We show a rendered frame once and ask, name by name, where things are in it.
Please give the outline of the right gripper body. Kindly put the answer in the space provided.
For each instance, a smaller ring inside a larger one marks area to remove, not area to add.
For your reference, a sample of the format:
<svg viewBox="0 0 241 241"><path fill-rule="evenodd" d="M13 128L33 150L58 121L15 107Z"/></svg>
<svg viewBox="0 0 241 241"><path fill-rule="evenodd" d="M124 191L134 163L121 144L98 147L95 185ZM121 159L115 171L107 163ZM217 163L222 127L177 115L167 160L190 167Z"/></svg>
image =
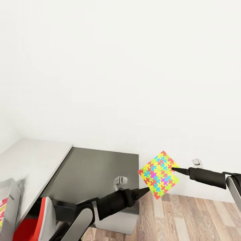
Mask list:
<svg viewBox="0 0 241 241"><path fill-rule="evenodd" d="M189 178L197 182L213 186L213 176L211 170L201 168L189 168Z"/></svg>

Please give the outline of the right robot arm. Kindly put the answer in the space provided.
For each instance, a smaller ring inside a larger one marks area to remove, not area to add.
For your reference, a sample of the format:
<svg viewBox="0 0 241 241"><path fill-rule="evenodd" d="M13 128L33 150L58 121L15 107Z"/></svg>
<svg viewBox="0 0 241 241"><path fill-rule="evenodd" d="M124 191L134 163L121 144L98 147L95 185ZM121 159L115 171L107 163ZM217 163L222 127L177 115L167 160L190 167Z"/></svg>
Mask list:
<svg viewBox="0 0 241 241"><path fill-rule="evenodd" d="M173 171L177 171L178 173L182 173L185 175L189 175L191 180L195 180L197 182L216 186L219 188L226 189L226 185L241 213L241 174L238 173L230 173L230 172L213 172L211 170L203 169L203 164L200 159L192 160L194 167L190 167L188 169L184 168L172 168ZM225 175L231 175L227 178Z"/></svg>

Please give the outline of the jigsaw puzzle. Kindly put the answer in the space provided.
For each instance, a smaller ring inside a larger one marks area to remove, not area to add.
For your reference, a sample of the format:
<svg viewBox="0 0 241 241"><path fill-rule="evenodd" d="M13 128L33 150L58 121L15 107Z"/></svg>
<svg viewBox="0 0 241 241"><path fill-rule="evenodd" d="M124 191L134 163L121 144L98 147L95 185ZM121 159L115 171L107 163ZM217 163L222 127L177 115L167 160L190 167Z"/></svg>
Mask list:
<svg viewBox="0 0 241 241"><path fill-rule="evenodd" d="M179 177L172 176L173 167L180 168L163 151L138 171L157 200L179 182Z"/></svg>

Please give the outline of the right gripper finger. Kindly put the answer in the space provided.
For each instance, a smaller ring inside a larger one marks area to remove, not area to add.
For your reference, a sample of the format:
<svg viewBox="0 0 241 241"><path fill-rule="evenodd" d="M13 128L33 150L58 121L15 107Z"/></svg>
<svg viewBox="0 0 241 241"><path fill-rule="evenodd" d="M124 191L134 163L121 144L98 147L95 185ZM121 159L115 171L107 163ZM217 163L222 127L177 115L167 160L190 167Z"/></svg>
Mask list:
<svg viewBox="0 0 241 241"><path fill-rule="evenodd" d="M184 169L184 168L172 168L173 171L177 171L178 173L182 173L185 175L189 175L189 168L188 169Z"/></svg>

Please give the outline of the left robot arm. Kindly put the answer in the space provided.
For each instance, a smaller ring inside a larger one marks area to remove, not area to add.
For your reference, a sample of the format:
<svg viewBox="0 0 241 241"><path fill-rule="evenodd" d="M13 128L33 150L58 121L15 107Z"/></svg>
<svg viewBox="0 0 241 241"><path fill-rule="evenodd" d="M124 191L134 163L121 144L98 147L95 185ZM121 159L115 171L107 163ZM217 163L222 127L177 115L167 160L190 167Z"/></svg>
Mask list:
<svg viewBox="0 0 241 241"><path fill-rule="evenodd" d="M95 197L76 204L74 221L70 224L66 221L63 222L49 241L82 241L81 237L83 234L95 222L93 201L96 201L98 216L101 221L126 207L134 206L136 201L150 190L149 187L132 190L116 187L125 184L127 184L126 177L117 177L114 180L113 193L100 199Z"/></svg>

